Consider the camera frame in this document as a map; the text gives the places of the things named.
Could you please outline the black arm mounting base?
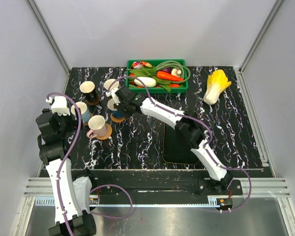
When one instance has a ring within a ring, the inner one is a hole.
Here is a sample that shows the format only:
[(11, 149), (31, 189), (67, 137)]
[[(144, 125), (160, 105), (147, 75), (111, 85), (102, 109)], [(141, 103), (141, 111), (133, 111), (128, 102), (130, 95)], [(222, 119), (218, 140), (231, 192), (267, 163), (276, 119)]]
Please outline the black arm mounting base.
[(241, 183), (232, 177), (226, 183), (212, 180), (207, 171), (156, 170), (108, 171), (75, 170), (73, 178), (88, 176), (99, 194), (101, 205), (206, 204), (208, 196), (241, 196)]

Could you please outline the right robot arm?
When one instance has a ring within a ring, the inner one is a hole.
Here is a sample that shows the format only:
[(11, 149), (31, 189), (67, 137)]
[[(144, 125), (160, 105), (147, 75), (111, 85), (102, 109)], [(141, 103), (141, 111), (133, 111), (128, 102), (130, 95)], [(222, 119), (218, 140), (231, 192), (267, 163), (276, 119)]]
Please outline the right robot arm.
[(156, 118), (175, 130), (180, 143), (202, 162), (210, 178), (215, 181), (215, 191), (221, 195), (230, 191), (234, 178), (210, 148), (211, 139), (206, 138), (204, 129), (207, 129), (210, 138), (212, 133), (202, 121), (198, 120), (195, 112), (170, 108), (156, 101), (149, 93), (136, 94), (127, 86), (114, 88), (111, 95), (115, 102), (114, 107), (123, 116), (130, 117), (134, 113), (140, 113)]

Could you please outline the grey blue cup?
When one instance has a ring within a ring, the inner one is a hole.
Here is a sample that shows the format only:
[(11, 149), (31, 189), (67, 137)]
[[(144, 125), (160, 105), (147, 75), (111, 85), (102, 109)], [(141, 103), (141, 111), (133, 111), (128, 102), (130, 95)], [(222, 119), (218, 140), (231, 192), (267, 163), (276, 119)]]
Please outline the grey blue cup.
[(119, 88), (119, 81), (115, 79), (108, 79), (104, 83), (104, 88), (109, 91), (112, 89), (118, 89)]

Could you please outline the pink cup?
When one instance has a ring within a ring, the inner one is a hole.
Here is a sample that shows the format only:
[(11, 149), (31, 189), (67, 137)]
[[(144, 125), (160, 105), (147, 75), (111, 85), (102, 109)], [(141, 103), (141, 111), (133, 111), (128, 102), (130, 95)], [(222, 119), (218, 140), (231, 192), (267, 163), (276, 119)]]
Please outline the pink cup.
[(108, 134), (108, 128), (105, 118), (100, 115), (96, 115), (90, 118), (88, 121), (89, 131), (87, 137), (92, 138), (103, 138)]

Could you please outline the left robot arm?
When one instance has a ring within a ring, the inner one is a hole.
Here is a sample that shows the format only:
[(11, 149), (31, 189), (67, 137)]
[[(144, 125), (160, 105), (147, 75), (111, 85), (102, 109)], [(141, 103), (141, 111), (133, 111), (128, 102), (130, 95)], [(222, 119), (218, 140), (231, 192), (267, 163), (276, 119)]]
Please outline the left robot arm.
[(70, 115), (60, 116), (43, 109), (36, 118), (39, 158), (49, 174), (54, 200), (55, 225), (51, 236), (93, 236), (95, 219), (90, 212), (89, 195), (97, 183), (89, 169), (71, 172), (70, 148), (65, 143), (68, 132), (77, 127)]

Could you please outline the white cup dark body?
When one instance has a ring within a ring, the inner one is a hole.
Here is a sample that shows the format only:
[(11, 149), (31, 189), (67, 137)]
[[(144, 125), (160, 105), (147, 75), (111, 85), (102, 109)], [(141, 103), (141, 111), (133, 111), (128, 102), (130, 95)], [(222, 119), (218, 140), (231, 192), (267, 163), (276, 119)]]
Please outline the white cup dark body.
[(95, 84), (92, 81), (85, 81), (80, 85), (81, 93), (86, 97), (96, 97)]

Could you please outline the dark walnut coaster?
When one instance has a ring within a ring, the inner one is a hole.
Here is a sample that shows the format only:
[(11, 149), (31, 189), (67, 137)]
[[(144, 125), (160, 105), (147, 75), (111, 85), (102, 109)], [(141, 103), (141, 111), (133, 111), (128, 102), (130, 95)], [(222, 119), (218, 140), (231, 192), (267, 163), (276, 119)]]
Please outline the dark walnut coaster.
[(86, 101), (89, 105), (94, 106), (97, 105), (100, 102), (101, 98), (99, 95), (96, 97), (86, 97)]

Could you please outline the woven rattan coaster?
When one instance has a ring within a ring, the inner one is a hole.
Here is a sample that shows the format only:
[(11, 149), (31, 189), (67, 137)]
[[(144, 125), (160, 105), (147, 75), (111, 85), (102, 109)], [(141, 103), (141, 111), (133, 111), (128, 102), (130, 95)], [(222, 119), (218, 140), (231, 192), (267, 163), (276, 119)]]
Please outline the woven rattan coaster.
[(101, 129), (97, 131), (98, 135), (96, 138), (99, 140), (108, 139), (111, 136), (112, 131), (112, 127), (106, 123)]

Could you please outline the dark blue cup front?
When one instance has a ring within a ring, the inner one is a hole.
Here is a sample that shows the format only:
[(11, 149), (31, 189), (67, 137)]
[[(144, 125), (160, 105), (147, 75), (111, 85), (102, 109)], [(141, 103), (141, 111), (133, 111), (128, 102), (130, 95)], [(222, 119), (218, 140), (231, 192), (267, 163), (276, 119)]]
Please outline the dark blue cup front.
[(110, 99), (107, 103), (108, 109), (111, 111), (111, 114), (116, 119), (124, 118), (122, 113), (115, 108), (115, 102), (113, 99)]

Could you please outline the light brown wooden coaster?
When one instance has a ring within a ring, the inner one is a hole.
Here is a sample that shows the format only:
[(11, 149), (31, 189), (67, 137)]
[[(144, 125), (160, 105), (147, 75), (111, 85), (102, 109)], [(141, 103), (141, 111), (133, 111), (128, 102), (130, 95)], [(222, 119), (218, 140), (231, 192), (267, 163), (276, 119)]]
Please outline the light brown wooden coaster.
[(83, 125), (84, 125), (84, 126), (88, 126), (88, 122), (89, 122), (89, 120), (90, 120), (92, 117), (93, 117), (93, 114), (90, 113), (90, 118), (89, 118), (88, 121), (86, 121)]
[(123, 121), (125, 120), (125, 117), (122, 117), (122, 118), (116, 118), (116, 117), (114, 117), (112, 114), (110, 115), (110, 117), (111, 117), (111, 120), (112, 120), (113, 122), (116, 122), (116, 123), (120, 123), (120, 122), (123, 122)]

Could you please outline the light blue cup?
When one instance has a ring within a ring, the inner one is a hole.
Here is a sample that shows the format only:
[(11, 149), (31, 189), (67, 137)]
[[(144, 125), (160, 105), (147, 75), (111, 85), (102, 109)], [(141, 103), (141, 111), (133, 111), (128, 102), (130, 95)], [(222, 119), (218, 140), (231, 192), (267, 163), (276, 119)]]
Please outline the light blue cup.
[[(87, 107), (87, 104), (84, 102), (77, 102), (76, 105), (78, 106), (78, 108), (80, 110), (82, 122), (85, 123), (90, 118), (90, 111)], [(77, 120), (78, 115), (76, 114), (75, 106), (72, 105), (70, 110), (71, 110), (71, 113), (72, 113), (73, 117), (75, 118), (75, 120)]]

